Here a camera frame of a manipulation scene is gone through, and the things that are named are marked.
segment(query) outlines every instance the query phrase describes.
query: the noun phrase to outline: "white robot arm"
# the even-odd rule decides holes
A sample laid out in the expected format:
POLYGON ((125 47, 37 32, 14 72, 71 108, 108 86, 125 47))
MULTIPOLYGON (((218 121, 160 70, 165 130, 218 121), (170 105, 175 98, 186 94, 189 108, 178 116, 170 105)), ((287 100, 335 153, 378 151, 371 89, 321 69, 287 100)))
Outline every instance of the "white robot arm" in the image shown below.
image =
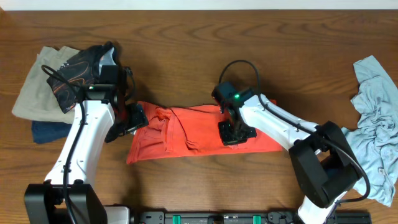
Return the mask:
MULTIPOLYGON (((102 151, 103 143, 111 126, 114 124, 114 112, 110 103, 101 100, 85 100, 86 124, 80 134, 75 153, 72 155, 68 184, 76 180, 91 184, 94 188, 95 171, 102 151)), ((60 157, 44 181, 52 185, 62 185, 63 165, 65 165, 72 142, 76 137, 81 120, 80 105, 75 108, 75 120, 63 146, 60 157)))
MULTIPOLYGON (((281 114, 285 118, 295 122, 309 130, 316 131, 315 127, 318 124, 304 121, 271 103, 266 96, 261 95, 262 101, 269 105, 269 108, 276 113, 281 114)), ((257 95, 252 96, 246 100, 243 106, 239 109, 243 121, 250 127, 254 127, 269 137, 277 141, 286 150, 289 150, 296 141, 300 141, 309 137, 309 133, 293 127, 291 124, 279 119, 270 111, 265 110, 260 104, 257 95)), ((317 149, 315 154, 319 154, 321 150, 317 149)), ((335 202, 341 199, 346 191, 342 192, 339 197, 335 199, 332 205, 327 208, 320 208, 316 206, 307 196, 305 196, 303 204, 298 209, 298 216, 304 223, 322 224, 325 222, 327 216, 333 211, 335 202)))

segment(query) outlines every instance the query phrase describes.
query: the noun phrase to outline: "crumpled cloth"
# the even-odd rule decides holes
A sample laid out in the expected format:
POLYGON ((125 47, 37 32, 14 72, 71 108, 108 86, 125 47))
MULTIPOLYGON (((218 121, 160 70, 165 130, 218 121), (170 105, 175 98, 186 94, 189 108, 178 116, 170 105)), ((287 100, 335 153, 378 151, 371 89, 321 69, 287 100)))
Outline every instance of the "crumpled cloth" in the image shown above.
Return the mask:
POLYGON ((42 65, 48 65, 58 69, 79 50, 62 47, 59 51, 51 47, 43 47, 38 54, 36 62, 30 69, 24 86, 12 109, 13 115, 32 121, 51 121, 72 124, 75 119, 75 110, 64 114, 58 105, 58 101, 47 84, 46 75, 42 65))
POLYGON ((263 132, 247 142, 224 146, 218 123, 225 120, 220 107, 162 108, 146 102, 142 105, 149 125, 137 130, 127 164, 148 159, 182 156, 208 156, 248 152, 281 151, 282 146, 263 132))
MULTIPOLYGON (((390 207, 398 175, 398 90, 373 56, 356 62, 354 69, 360 86, 351 102, 361 119, 357 130, 342 131, 369 177, 368 198, 390 207)), ((363 178, 354 189, 365 193, 363 178)))

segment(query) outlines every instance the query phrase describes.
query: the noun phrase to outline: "white wall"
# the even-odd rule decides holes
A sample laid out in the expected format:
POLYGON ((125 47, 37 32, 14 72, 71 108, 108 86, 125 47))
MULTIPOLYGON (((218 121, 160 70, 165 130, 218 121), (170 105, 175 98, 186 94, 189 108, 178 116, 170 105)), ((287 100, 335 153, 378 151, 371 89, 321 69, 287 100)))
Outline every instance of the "white wall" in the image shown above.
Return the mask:
POLYGON ((0 0, 8 10, 398 9, 398 0, 0 0))

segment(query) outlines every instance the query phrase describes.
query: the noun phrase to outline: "clothing pile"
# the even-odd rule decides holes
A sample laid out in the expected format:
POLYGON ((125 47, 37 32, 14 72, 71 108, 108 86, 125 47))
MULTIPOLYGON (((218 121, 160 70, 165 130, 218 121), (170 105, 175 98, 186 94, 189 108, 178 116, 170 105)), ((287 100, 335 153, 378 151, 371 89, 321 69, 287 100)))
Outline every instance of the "clothing pile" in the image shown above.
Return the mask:
POLYGON ((12 109, 13 115, 33 121, 34 142, 43 144, 67 136, 75 117, 75 95, 65 84, 46 75, 41 66, 47 65, 69 82, 82 85, 98 79, 100 61, 114 64, 114 58, 116 50, 111 42, 86 50, 43 47, 12 109))

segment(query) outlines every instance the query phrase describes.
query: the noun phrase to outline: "khaki pants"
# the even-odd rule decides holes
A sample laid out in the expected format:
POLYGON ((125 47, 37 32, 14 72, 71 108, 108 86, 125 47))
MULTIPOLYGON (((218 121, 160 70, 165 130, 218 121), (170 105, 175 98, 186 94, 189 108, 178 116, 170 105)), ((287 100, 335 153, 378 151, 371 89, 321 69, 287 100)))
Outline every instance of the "khaki pants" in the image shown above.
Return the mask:
POLYGON ((59 51, 51 47, 43 47, 26 77, 24 86, 12 109, 13 115, 34 121, 60 121, 72 124, 75 111, 71 110, 66 114, 62 112, 47 83, 49 76, 42 71, 41 66, 48 65, 57 70, 78 52, 69 47, 62 47, 59 51))

